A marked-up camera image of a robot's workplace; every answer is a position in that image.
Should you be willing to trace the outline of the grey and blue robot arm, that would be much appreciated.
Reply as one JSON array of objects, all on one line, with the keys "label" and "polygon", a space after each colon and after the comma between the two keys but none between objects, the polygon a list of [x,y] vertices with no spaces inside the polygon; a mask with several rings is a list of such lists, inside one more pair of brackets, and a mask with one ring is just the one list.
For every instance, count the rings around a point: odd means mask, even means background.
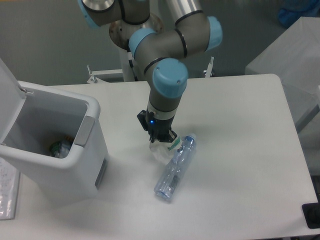
[{"label": "grey and blue robot arm", "polygon": [[124,48],[143,73],[150,87],[147,108],[137,118],[151,142],[172,143],[172,130],[181,97],[187,87],[188,70],[182,59],[207,52],[223,39],[220,22],[207,16],[198,0],[169,0],[175,29],[157,32],[150,26],[147,0],[80,0],[87,22],[99,28],[122,22]]}]

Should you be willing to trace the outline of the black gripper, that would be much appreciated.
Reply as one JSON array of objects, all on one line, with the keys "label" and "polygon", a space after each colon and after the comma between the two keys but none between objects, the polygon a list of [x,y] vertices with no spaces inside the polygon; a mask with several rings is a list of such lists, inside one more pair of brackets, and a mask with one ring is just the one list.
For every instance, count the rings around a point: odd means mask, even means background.
[{"label": "black gripper", "polygon": [[174,117],[166,120],[154,118],[155,113],[148,110],[142,110],[137,118],[142,128],[148,132],[149,141],[154,142],[155,137],[161,143],[172,143],[178,135],[171,130]]}]

